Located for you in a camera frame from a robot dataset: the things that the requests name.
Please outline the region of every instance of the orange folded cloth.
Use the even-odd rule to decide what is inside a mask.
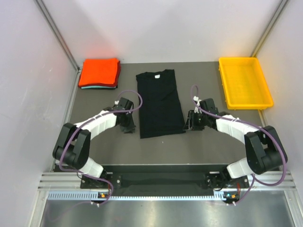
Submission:
[[[90,85],[116,86],[120,61],[111,59],[86,59],[79,81],[79,87]]]

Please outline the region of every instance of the metal post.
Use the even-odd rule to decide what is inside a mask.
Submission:
[[[266,41],[268,35],[272,31],[274,25],[276,24],[278,18],[280,17],[282,11],[284,10],[285,6],[289,0],[281,0],[280,4],[278,5],[274,15],[272,16],[271,20],[269,21],[268,25],[266,26],[261,38],[259,39],[256,47],[254,48],[251,57],[256,57],[257,54],[259,53],[261,47],[263,46],[264,42]]]
[[[44,4],[43,0],[34,0],[40,11],[42,12],[44,18],[46,19],[48,25],[50,26],[53,34],[55,35],[56,39],[58,40],[60,46],[62,47],[63,51],[65,52],[67,58],[70,60],[72,66],[76,71],[79,71],[79,65],[77,64],[76,60],[74,59],[71,51],[69,50],[66,42],[64,41],[57,25],[55,24],[52,16],[50,15],[49,11],[47,10],[46,5]]]

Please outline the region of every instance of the white panel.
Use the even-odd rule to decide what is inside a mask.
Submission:
[[[264,111],[288,154],[303,200],[303,1],[291,0],[258,55],[274,106]]]
[[[78,64],[249,56],[280,0],[45,0]]]
[[[75,71],[33,0],[0,6],[0,225],[24,227]]]

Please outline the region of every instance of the yellow tray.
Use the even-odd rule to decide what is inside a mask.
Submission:
[[[274,105],[257,58],[220,58],[227,108],[262,110]]]

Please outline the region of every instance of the stack of folded clothes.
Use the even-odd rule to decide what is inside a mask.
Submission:
[[[120,71],[120,61],[117,58],[86,59],[79,87],[81,89],[116,89]]]

